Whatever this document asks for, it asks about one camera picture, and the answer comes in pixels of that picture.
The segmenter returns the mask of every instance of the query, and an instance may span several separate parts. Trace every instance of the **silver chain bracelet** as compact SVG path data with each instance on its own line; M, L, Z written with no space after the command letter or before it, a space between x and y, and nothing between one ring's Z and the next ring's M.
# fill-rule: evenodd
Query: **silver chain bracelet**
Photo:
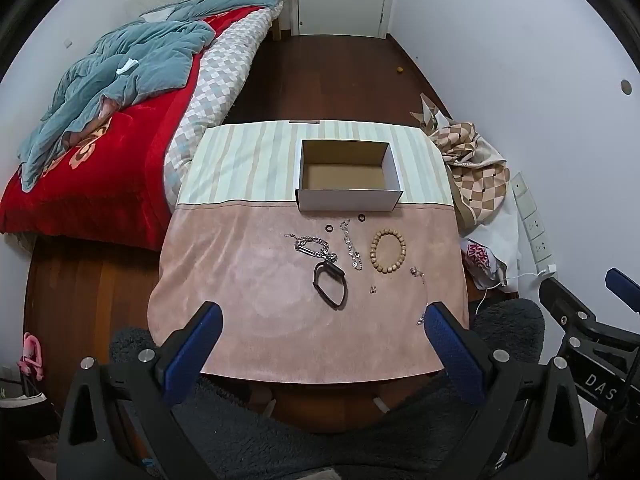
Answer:
M316 236L296 236L296 235L285 235L289 238L295 238L296 243L294 245L295 249L302 254L306 254L307 256L312 256L314 258L320 258L321 260L326 260L334 264L338 261L338 255L335 253L329 252L329 242L326 240L322 240L322 238L318 238ZM307 243L315 243L320 245L319 251L314 251L306 247Z
M348 225L348 220L345 220L340 224L340 229L342 229L342 232L344 233L344 243L347 244L349 256L353 260L353 268L356 270L362 270L362 260L360 259L360 253L356 251L356 249L353 247L353 244L351 243L351 239L349 238L349 229L347 227Z

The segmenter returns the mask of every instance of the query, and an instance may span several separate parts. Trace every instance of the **power strip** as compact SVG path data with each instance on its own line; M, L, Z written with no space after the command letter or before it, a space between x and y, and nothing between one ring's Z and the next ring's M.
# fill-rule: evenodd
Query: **power strip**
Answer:
M533 261L536 263L538 273L544 276L551 276L558 270L556 262L551 250L551 244L545 233L545 226L540 218L540 213L533 200L533 195L524 177L521 173L517 173L511 179L511 189L516 197L516 205L518 213L524 225L524 231L527 233L529 245Z

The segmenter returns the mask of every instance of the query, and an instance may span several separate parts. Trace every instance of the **door frame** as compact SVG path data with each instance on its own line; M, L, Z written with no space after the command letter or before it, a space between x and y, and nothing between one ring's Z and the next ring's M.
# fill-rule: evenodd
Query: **door frame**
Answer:
M298 36L300 34L300 18L298 15L299 0L291 0L291 35ZM380 27L378 28L378 38L385 39L389 28L389 19L391 18L391 6L393 0L384 0L382 3L382 15L380 16Z

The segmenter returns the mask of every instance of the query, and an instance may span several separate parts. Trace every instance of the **black wristband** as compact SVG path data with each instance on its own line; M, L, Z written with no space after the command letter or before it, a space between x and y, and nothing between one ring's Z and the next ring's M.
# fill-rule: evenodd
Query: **black wristband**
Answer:
M340 303L335 303L335 301L329 298L324 290L322 290L322 288L320 288L320 286L318 285L318 276L320 276L321 272L326 272L334 280L342 283L343 292ZM320 262L316 265L316 268L314 269L314 288L318 292L320 297L324 300L324 302L334 310L342 308L347 302L347 280L344 277L344 271L331 262L325 260L324 262Z

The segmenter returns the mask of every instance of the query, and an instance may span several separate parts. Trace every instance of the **white cardboard box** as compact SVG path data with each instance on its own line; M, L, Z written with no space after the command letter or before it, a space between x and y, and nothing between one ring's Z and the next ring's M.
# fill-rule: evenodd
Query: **white cardboard box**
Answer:
M402 196L398 166L388 142L301 141L300 211L393 211Z

